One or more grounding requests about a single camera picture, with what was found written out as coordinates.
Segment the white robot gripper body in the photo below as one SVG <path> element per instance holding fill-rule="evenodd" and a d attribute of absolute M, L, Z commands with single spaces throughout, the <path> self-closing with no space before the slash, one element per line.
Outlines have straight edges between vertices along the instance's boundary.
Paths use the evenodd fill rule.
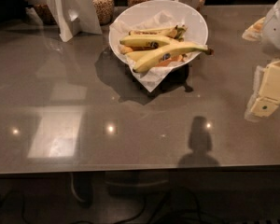
<path fill-rule="evenodd" d="M 269 10 L 262 27 L 262 51 L 274 58 L 280 58 L 280 0 Z"/>

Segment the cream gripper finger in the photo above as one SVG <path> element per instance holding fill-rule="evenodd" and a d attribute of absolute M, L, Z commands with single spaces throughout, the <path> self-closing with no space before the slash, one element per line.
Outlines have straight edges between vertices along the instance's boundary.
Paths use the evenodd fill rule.
<path fill-rule="evenodd" d="M 250 25 L 242 34 L 242 39 L 247 41 L 260 41 L 262 37 L 262 26 L 265 18 L 261 18 Z"/>
<path fill-rule="evenodd" d="M 253 94 L 246 106 L 245 119 L 256 122 L 268 118 L 279 106 L 280 59 L 273 59 L 265 67 L 256 68 Z"/>

